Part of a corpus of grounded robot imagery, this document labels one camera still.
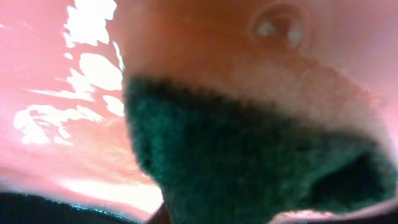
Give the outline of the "dark green sponge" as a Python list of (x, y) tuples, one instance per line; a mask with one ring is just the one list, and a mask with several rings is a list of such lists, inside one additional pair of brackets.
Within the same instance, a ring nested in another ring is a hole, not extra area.
[(126, 121), (172, 223), (265, 223), (288, 210), (351, 212), (391, 199), (397, 169), (371, 137), (168, 81), (134, 78)]

